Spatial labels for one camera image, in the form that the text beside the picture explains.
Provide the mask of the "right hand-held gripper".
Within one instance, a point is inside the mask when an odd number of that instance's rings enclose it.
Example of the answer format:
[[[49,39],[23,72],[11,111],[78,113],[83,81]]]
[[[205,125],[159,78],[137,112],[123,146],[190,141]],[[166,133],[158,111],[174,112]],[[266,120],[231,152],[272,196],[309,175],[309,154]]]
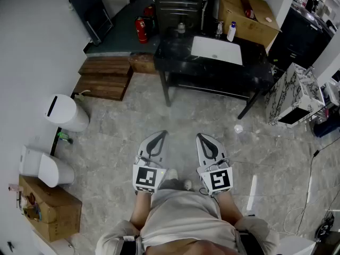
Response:
[[[233,187],[233,172],[226,158],[224,146],[212,136],[198,133],[196,136],[200,167],[197,173],[209,196],[226,192]],[[215,164],[206,165],[206,159],[221,159]]]

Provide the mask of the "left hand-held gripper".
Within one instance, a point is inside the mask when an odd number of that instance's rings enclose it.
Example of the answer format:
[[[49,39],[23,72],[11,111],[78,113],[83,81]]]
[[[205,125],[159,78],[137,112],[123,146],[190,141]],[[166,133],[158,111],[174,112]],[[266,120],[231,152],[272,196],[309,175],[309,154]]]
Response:
[[[132,183],[136,191],[154,194],[165,180],[168,137],[168,131],[162,130],[141,142],[133,164]],[[148,158],[159,158],[159,163]]]

